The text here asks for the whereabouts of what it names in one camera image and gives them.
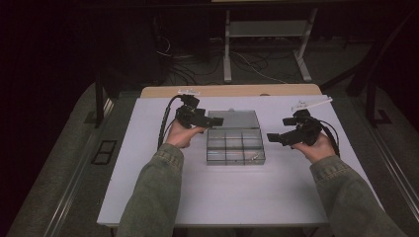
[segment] clear plastic box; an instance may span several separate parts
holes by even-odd
[[[208,130],[208,165],[263,165],[265,152],[255,111],[209,111],[224,118],[222,126]]]

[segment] white cable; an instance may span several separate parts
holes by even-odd
[[[160,38],[167,41],[167,48],[166,48],[166,50],[164,52],[168,52],[169,49],[170,49],[170,47],[171,47],[170,41],[167,38],[165,38],[165,37],[160,37]]]
[[[174,56],[174,59],[182,59],[182,58],[189,58],[189,57],[194,57],[193,55],[180,55],[180,56]]]
[[[163,55],[163,56],[172,56],[172,55],[170,55],[170,54],[167,54],[167,53],[164,53],[164,52],[161,52],[161,51],[156,51],[158,54],[161,54],[161,55]]]
[[[258,70],[256,70],[251,64],[250,64],[250,62],[249,61],[247,61],[247,59],[243,56],[243,55],[241,55],[240,53],[238,53],[238,52],[234,52],[234,51],[231,51],[231,53],[235,53],[235,54],[237,54],[237,55],[239,55],[241,58],[243,58],[243,60],[257,73],[257,74],[259,74],[259,75],[261,75],[261,76],[263,76],[263,77],[265,77],[265,78],[268,78],[268,79],[271,79],[271,80],[274,80],[274,81],[279,81],[279,82],[281,82],[281,83],[284,83],[284,84],[288,84],[287,82],[285,82],[285,81],[282,81],[282,80],[280,80],[280,79],[276,79],[276,78],[272,78],[272,77],[269,77],[269,76],[266,76],[266,75],[264,75],[264,74],[262,74],[262,73],[260,73],[260,72],[258,72]]]

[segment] cable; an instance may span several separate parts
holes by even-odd
[[[161,144],[163,144],[166,122],[167,122],[167,118],[169,117],[169,114],[170,114],[170,107],[172,106],[172,103],[173,103],[174,100],[176,100],[176,98],[182,98],[182,97],[180,95],[174,96],[170,100],[170,102],[167,105],[166,110],[164,112],[163,121],[161,122],[160,132],[159,132],[159,135],[158,135],[157,150],[158,150],[158,148],[160,148]]]
[[[167,53],[164,53],[164,52],[161,52],[161,51],[157,51],[157,50],[156,50],[156,52],[157,52],[158,54],[160,54],[160,55],[163,55],[163,56],[172,57],[172,55],[167,54]]]
[[[328,126],[330,126],[336,134],[336,140],[335,137],[333,136],[333,134],[330,132],[329,128],[323,124],[321,124],[321,128],[323,128],[324,132],[326,132],[326,135],[329,137],[330,142],[332,144],[333,150],[335,151],[336,155],[338,155],[340,157],[340,151],[339,151],[339,135],[338,132],[336,131],[336,129],[328,122],[324,121],[324,120],[319,120],[319,122],[323,122],[326,123]]]
[[[168,130],[168,129],[169,129],[169,127],[172,125],[173,121],[175,121],[175,118],[173,118],[173,120],[169,123],[169,125],[168,125],[168,126],[166,127],[166,129],[164,130],[163,137],[165,137],[165,136],[166,136],[167,130]]]
[[[218,69],[218,66],[219,66],[219,63],[221,62],[221,59],[222,59],[222,54],[219,56],[218,61],[216,62],[215,68],[212,71],[206,72],[206,73],[197,73],[196,75],[198,75],[198,76],[212,75],[216,71],[216,69]]]
[[[313,231],[311,231],[311,233],[310,233],[310,235],[308,235],[308,237],[313,237],[318,229],[319,229],[319,227],[314,227]]]
[[[176,63],[175,62],[173,66],[174,66],[175,69],[178,69],[175,66],[180,66],[180,67],[184,68],[186,71],[191,72],[194,76],[196,75],[193,70],[189,69],[188,67],[186,67],[186,66],[184,66],[184,65],[182,65],[180,63]]]
[[[320,120],[320,122],[326,123],[328,126],[330,126],[330,127],[333,129],[333,131],[335,132],[335,135],[336,135],[336,144],[339,146],[339,134],[338,134],[338,132],[336,131],[335,127],[333,127],[333,126],[332,126],[329,122],[327,122],[327,121]]]
[[[288,39],[285,39],[285,38],[280,38],[280,39],[273,39],[272,40],[272,42],[271,43],[275,43],[276,41],[284,41],[284,40],[286,40],[286,42],[288,43],[288,45],[293,45],[293,43],[292,42],[290,42]],[[251,44],[251,43],[249,43],[248,41],[245,43],[245,45],[247,46],[247,47],[252,47],[252,46],[254,46],[254,44]],[[275,43],[274,44],[274,48],[272,48],[272,49],[269,49],[269,52],[268,52],[268,55],[267,56],[261,56],[261,55],[259,55],[260,56],[260,58],[262,58],[262,60],[267,60],[267,59],[283,59],[283,58],[287,58],[287,57],[289,57],[289,56],[292,56],[293,55],[293,52],[291,52],[291,53],[288,53],[287,55],[285,55],[285,56],[278,56],[278,57],[271,57],[271,55],[274,53],[274,52],[276,52],[276,50],[279,48],[281,46],[281,44],[280,43]],[[232,50],[234,50],[235,49],[235,45],[234,45],[234,40],[231,40],[230,41],[230,48],[232,49]]]
[[[191,75],[189,75],[187,72],[185,72],[185,71],[183,71],[183,70],[181,70],[181,69],[179,69],[179,68],[176,68],[176,67],[173,67],[172,68],[174,71],[176,71],[176,72],[179,72],[179,73],[183,73],[187,78],[189,78],[191,81],[193,81],[194,82],[194,84],[195,85],[198,85],[198,83],[197,83],[197,81],[194,79],[194,76],[191,76]]]
[[[169,77],[169,80],[170,80],[170,82],[172,83],[172,85],[173,85],[173,86],[175,86],[175,85],[176,85],[176,78],[172,78],[172,76],[171,76],[171,75],[169,75],[168,77]]]
[[[165,39],[167,41],[167,48],[166,48],[166,50],[164,52],[168,52],[169,49],[170,49],[170,46],[171,46],[170,41],[167,38],[165,38],[165,37],[161,37],[161,38],[163,38],[163,39]]]
[[[266,76],[266,75],[264,75],[264,74],[262,74],[262,73],[260,73],[259,71],[257,71],[250,63],[249,63],[249,61],[247,61],[247,59],[243,56],[243,55],[241,55],[240,53],[238,53],[238,52],[231,52],[231,53],[234,53],[234,54],[237,54],[237,55],[239,55],[241,58],[243,58],[243,60],[253,69],[253,71],[255,71],[257,74],[259,74],[259,75],[261,75],[261,76],[263,76],[263,77],[265,77],[265,78],[268,78],[268,79],[271,79],[271,80],[274,80],[274,81],[279,81],[279,82],[281,82],[281,83],[283,83],[283,84],[288,84],[287,82],[285,82],[285,81],[282,81],[282,80],[280,80],[280,79],[276,79],[276,78],[272,78],[272,77],[269,77],[269,76]]]
[[[182,58],[191,58],[194,57],[193,55],[180,55],[180,56],[174,56],[173,59],[182,59]]]
[[[172,71],[172,70],[169,70],[171,73],[173,73],[173,75],[175,76],[175,79],[176,79],[176,76],[178,76],[178,77],[180,77],[184,82],[185,82],[185,84],[187,85],[187,86],[189,86],[189,82],[188,82],[188,79],[186,78],[186,77],[184,77],[184,76],[182,76],[181,74],[179,74],[178,72],[176,72],[176,71]]]
[[[269,62],[268,62],[268,60],[267,60],[267,58],[266,58],[266,57],[264,57],[264,56],[260,55],[259,53],[249,53],[249,55],[252,55],[252,56],[254,56],[254,57],[256,57],[256,58],[260,58],[259,60],[256,60],[256,61],[251,61],[251,62],[252,62],[252,63],[257,64],[257,65],[261,68],[261,70],[269,67]],[[259,64],[258,64],[258,62],[264,62],[264,66],[259,65]]]
[[[243,57],[238,57],[237,58],[236,56],[237,56],[236,54],[230,54],[230,59],[239,69],[241,69],[243,71],[246,71],[246,72],[252,72],[252,73],[254,72],[254,70],[257,70],[258,72],[262,70],[261,65],[259,65],[257,63],[254,63],[254,62],[250,63],[249,61],[243,60]],[[243,64],[246,67],[250,66],[251,70],[247,70],[246,68],[243,68],[239,63]]]
[[[262,66],[260,66],[259,64],[257,64],[258,66],[259,66],[259,68],[255,68],[255,67],[252,67],[252,65],[249,65],[248,63],[246,63],[245,65],[246,66],[250,66],[251,68],[252,68],[252,70],[246,70],[246,69],[244,69],[244,68],[242,68],[239,64],[237,64],[237,62],[236,62],[236,60],[234,59],[234,57],[232,57],[232,55],[234,55],[234,54],[231,54],[231,61],[239,68],[239,69],[241,69],[241,70],[243,70],[243,71],[246,71],[246,72],[254,72],[255,70],[261,70],[262,69]],[[285,78],[286,79],[288,79],[288,78],[290,78],[290,79],[293,79],[293,75],[291,75],[291,74],[288,74],[288,73],[285,73],[285,72],[278,72],[278,73],[282,73],[282,74],[285,74]],[[272,78],[272,77],[269,77],[269,76],[266,76],[266,75],[263,75],[264,77],[267,77],[268,79],[271,79],[271,80],[275,80],[275,81],[277,81],[277,80],[280,80],[280,79],[278,79],[278,78]]]
[[[242,64],[244,64],[244,65],[246,65],[246,66],[248,66],[248,65],[251,65],[254,69],[256,69],[257,71],[261,71],[262,69],[265,69],[265,68],[267,68],[267,66],[268,66],[268,64],[267,63],[265,63],[265,65],[264,66],[262,66],[262,65],[260,65],[260,64],[258,64],[257,62],[258,61],[251,61],[251,60],[249,60],[249,59],[247,59],[247,61],[246,60],[243,60],[243,54],[240,54],[241,55],[241,57],[239,58],[239,62],[240,63],[242,63]]]

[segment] white table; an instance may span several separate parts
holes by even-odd
[[[177,226],[313,226],[328,222],[310,163],[296,150],[268,141],[266,133],[294,129],[282,119],[293,115],[298,101],[323,95],[269,97],[198,97],[207,111],[256,111],[266,153],[263,166],[207,166],[207,134],[198,134],[184,149],[182,196]],[[126,137],[98,217],[98,223],[119,225],[141,168],[157,148],[158,131],[170,98],[137,100]],[[168,120],[182,103],[175,101]],[[342,159],[367,180],[351,144],[330,104],[309,109],[317,119],[332,124],[340,138]]]

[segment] person's left hand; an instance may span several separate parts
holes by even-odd
[[[172,122],[172,125],[167,135],[165,143],[172,144],[178,148],[187,148],[190,146],[192,137],[197,133],[205,131],[205,127],[192,127],[184,128],[176,119]]]

